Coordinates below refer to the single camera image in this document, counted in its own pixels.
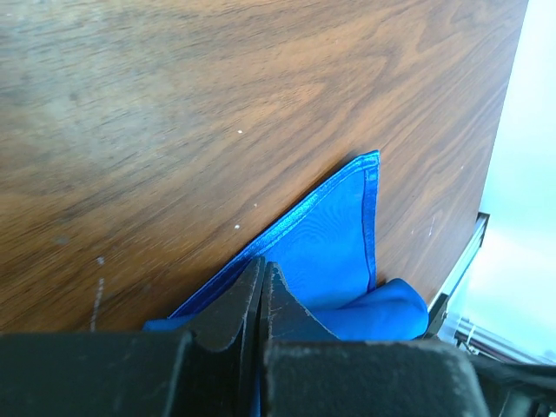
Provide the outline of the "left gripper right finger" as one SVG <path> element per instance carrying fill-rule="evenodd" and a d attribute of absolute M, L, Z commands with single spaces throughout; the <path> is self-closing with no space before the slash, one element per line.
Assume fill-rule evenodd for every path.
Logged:
<path fill-rule="evenodd" d="M 470 361 L 437 341 L 340 341 L 266 266 L 261 294 L 263 416 L 487 416 Z"/>

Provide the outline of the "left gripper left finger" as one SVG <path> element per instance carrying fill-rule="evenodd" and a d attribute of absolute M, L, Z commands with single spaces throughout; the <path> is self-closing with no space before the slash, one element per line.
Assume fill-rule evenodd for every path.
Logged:
<path fill-rule="evenodd" d="M 2 415 L 249 415 L 264 272 L 255 258 L 173 331 L 3 335 Z"/>

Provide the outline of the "blue cloth napkin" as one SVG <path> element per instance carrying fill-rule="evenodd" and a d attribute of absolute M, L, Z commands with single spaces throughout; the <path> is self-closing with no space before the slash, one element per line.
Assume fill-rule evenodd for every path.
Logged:
<path fill-rule="evenodd" d="M 428 327 L 427 304 L 407 282 L 379 285 L 375 253 L 380 153 L 355 157 L 258 235 L 166 319 L 174 330 L 229 289 L 250 261 L 277 263 L 288 289 L 343 341 L 411 341 Z"/>

